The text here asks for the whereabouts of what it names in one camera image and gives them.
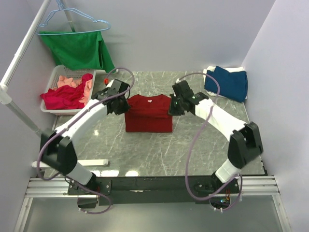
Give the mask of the dark red t shirt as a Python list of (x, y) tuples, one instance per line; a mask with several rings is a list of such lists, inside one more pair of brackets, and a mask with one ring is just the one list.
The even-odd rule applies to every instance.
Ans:
[(125, 113), (126, 132), (173, 132), (173, 117), (169, 115), (170, 97), (137, 94), (127, 102), (130, 110)]

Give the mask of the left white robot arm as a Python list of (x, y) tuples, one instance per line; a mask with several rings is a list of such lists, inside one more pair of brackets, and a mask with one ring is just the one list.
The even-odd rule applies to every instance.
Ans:
[(108, 114), (120, 115), (130, 109), (125, 94), (130, 92), (131, 88), (132, 85), (114, 79), (65, 124), (54, 130), (46, 129), (41, 134), (37, 171), (40, 170), (40, 164), (44, 163), (58, 174), (78, 183), (85, 194), (96, 191), (97, 177), (78, 162), (75, 145), (100, 119)]

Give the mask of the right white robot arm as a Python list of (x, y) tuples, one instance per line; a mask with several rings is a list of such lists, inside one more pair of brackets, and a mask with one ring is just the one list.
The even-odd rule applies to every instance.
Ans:
[(169, 114), (181, 116), (189, 112), (205, 120), (217, 129), (227, 140), (227, 158), (211, 175), (214, 191), (224, 192), (229, 180), (263, 154), (263, 144), (259, 127), (254, 122), (245, 122), (222, 109), (214, 99), (202, 92), (194, 93), (186, 81), (172, 86)]

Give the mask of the white laundry basket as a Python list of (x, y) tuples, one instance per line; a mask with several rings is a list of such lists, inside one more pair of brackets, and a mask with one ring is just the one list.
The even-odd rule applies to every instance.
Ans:
[(63, 65), (56, 66), (41, 94), (41, 111), (56, 116), (77, 114), (91, 99), (95, 76), (93, 69), (72, 71)]

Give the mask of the magenta t shirt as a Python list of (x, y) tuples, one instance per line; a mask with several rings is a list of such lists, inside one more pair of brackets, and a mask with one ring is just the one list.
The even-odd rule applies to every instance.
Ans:
[[(83, 75), (81, 78), (85, 80), (87, 74)], [(46, 93), (41, 94), (41, 98), (43, 99), (47, 110), (82, 109), (85, 105), (79, 102), (79, 98), (80, 94), (83, 94), (83, 91), (83, 85), (77, 88), (63, 86), (59, 89), (57, 89), (56, 86), (55, 88), (48, 89)]]

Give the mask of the peach pink garment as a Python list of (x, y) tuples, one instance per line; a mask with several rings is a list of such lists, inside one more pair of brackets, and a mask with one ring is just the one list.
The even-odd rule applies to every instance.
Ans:
[(84, 86), (83, 94), (80, 94), (79, 102), (86, 105), (88, 103), (89, 97), (90, 97), (90, 90), (93, 85), (92, 75), (87, 74), (85, 80), (82, 78), (80, 79), (73, 79), (67, 78), (65, 76), (60, 75), (58, 82), (57, 82), (57, 89), (63, 87), (63, 86), (69, 86), (72, 88), (77, 88), (81, 85)]

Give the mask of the green t shirt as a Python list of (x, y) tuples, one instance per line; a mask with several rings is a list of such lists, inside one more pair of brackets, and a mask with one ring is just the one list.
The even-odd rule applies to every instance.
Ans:
[(64, 65), (73, 71), (94, 69), (107, 73), (115, 68), (99, 31), (73, 34), (40, 31), (40, 36), (56, 65)]

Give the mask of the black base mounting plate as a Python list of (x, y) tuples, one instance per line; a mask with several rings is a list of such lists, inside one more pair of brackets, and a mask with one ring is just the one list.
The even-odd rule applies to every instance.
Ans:
[[(223, 184), (214, 175), (188, 176), (189, 187), (197, 197), (207, 197)], [(129, 203), (187, 203), (208, 204), (192, 198), (185, 185), (184, 176), (136, 176), (136, 177), (97, 177), (97, 189), (114, 204)], [(219, 194), (237, 194), (240, 191), (238, 181), (234, 178)], [(70, 181), (69, 196), (90, 196), (91, 193)]]

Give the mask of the aluminium rail frame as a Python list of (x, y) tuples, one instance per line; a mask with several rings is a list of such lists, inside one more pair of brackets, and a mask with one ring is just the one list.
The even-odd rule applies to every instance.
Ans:
[[(172, 180), (175, 179), (178, 184), (181, 184), (179, 176), (164, 176), (164, 177), (102, 177), (103, 182), (107, 183), (105, 185), (106, 191), (103, 194), (110, 193), (110, 197), (115, 195), (112, 190), (119, 187), (124, 182), (129, 183), (135, 180), (139, 184), (150, 184), (150, 181), (154, 180), (158, 183), (159, 179)], [(250, 175), (244, 176), (242, 180), (236, 177), (232, 181), (234, 186), (230, 184), (225, 187), (231, 190), (231, 196), (237, 196), (238, 194), (242, 196), (272, 196), (273, 202), (275, 204), (276, 213), (278, 215), (281, 228), (284, 232), (290, 232), (291, 226), (283, 206), (283, 201), (281, 199), (280, 191), (274, 176), (258, 176)], [(64, 179), (55, 178), (50, 181), (43, 181), (39, 178), (31, 178), (27, 186), (25, 193), (22, 209), (20, 211), (15, 231), (22, 232), (25, 228), (26, 220), (29, 215), (29, 211), (34, 198), (94, 198), (94, 195), (85, 194), (81, 190), (77, 189), (77, 184), (73, 182), (67, 183)]]

